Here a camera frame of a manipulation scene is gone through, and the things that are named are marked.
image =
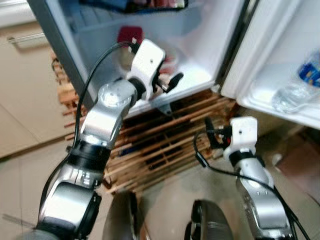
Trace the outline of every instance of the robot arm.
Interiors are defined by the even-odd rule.
[[[206,120],[207,135],[213,148],[223,148],[223,156],[230,160],[234,171],[258,180],[274,188],[271,174],[256,153],[258,122],[254,117],[233,118],[228,127],[220,127],[217,134],[223,143],[215,139],[213,126]],[[285,208],[278,197],[261,184],[237,178],[236,186],[244,200],[247,220],[255,239],[292,239],[292,229]]]
[[[164,50],[145,39],[126,79],[100,88],[96,104],[82,125],[80,141],[69,151],[41,206],[33,234],[48,234],[58,239],[86,239],[101,202],[95,189],[103,180],[123,118],[139,99],[148,100],[156,85],[163,87],[158,77],[165,56]]]

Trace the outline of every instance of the refrigerator door shelf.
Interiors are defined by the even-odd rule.
[[[320,16],[313,10],[318,7],[317,0],[260,1],[221,94],[243,107],[320,129],[320,99],[292,114],[271,105],[277,90],[320,45]]]
[[[193,8],[201,8],[204,5],[205,0],[194,0],[186,9],[181,12],[168,11],[168,12],[156,12],[152,13],[154,17],[166,15],[168,17],[174,16],[177,13],[186,14],[186,12]],[[115,11],[108,11],[99,7],[91,7],[89,5],[82,5],[79,9],[72,7],[73,2],[70,2],[70,24],[75,32],[79,33],[91,33],[92,31],[99,31],[105,28],[113,27],[116,25],[127,25],[128,23],[135,25],[140,21],[143,14],[122,14]]]

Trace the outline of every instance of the plastic water bottle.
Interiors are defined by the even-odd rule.
[[[294,113],[320,96],[320,51],[313,52],[290,83],[272,97],[272,106],[282,113]]]

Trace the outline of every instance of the wooden rack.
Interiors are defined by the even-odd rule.
[[[60,92],[64,97],[59,97],[67,106],[63,115],[75,114],[78,95],[70,90],[70,82],[66,84],[67,91]],[[199,164],[192,146],[195,133],[205,128],[205,117],[211,117],[215,125],[228,124],[234,105],[234,100],[205,90],[172,102],[170,116],[154,109],[125,119],[105,168],[103,184],[107,191],[116,193],[125,188],[139,193]],[[87,113],[82,109],[81,122]],[[64,127],[74,125],[75,121],[71,121]],[[197,144],[205,157],[215,155],[205,135],[200,136]]]

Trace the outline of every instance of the cabinet handle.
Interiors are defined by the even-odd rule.
[[[47,38],[43,32],[17,38],[12,36],[8,37],[7,41],[9,44],[16,45],[22,49],[48,44]]]

